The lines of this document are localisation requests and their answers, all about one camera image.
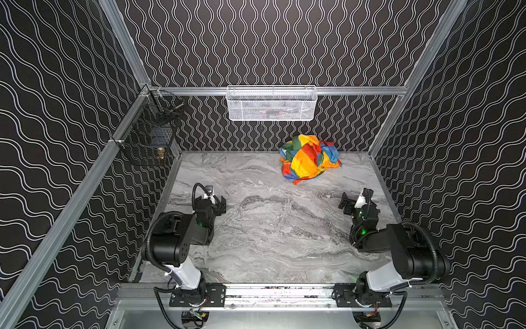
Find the rainbow striped jacket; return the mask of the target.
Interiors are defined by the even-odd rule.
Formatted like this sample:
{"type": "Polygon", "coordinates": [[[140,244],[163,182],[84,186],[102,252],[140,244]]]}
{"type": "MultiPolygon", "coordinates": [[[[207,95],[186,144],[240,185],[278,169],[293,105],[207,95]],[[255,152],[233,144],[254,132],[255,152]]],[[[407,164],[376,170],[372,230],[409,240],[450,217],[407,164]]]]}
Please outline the rainbow striped jacket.
{"type": "Polygon", "coordinates": [[[315,135],[297,135],[283,144],[279,153],[282,175],[294,185],[342,166],[334,143],[321,141],[315,135]]]}

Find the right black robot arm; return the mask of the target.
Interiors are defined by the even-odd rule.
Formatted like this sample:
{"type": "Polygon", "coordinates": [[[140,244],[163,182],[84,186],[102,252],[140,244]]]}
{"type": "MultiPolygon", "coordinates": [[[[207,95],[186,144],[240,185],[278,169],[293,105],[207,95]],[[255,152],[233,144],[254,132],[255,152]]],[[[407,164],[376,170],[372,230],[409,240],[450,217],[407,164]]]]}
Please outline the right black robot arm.
{"type": "Polygon", "coordinates": [[[361,273],[353,288],[355,301],[365,307],[380,303],[389,293],[413,285],[427,285],[446,276],[451,264],[430,231],[414,222],[379,229],[373,190],[364,189],[357,199],[342,194],[338,208],[351,217],[349,242],[359,252],[390,252],[391,261],[361,273]]]}

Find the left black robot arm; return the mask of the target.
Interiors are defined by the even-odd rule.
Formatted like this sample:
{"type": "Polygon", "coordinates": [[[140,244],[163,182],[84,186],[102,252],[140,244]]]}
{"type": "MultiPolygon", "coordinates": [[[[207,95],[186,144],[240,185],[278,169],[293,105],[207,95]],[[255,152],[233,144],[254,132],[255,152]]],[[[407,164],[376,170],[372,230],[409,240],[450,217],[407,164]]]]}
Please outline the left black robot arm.
{"type": "Polygon", "coordinates": [[[197,182],[191,194],[192,211],[163,212],[150,225],[141,256],[175,282],[173,293],[196,307],[207,300],[204,275],[190,260],[192,245],[209,245],[215,235],[215,220],[226,213],[227,201],[215,194],[212,185],[197,182]]]}

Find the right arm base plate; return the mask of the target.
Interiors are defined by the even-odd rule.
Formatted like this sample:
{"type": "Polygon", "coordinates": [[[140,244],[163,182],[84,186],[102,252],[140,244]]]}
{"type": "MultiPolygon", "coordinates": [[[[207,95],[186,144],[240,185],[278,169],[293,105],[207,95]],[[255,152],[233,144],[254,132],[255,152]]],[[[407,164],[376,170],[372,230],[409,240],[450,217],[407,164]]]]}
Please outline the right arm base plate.
{"type": "Polygon", "coordinates": [[[338,308],[390,308],[389,294],[357,288],[356,284],[334,285],[331,298],[338,308]]]}

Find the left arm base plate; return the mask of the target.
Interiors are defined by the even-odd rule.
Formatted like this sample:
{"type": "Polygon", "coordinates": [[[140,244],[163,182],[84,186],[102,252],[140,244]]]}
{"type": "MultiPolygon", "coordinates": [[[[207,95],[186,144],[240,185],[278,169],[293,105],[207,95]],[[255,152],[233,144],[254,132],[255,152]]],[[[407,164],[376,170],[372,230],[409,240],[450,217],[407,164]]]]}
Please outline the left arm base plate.
{"type": "Polygon", "coordinates": [[[227,287],[218,283],[206,283],[193,290],[175,289],[172,292],[169,306],[179,308],[223,307],[227,287]]]}

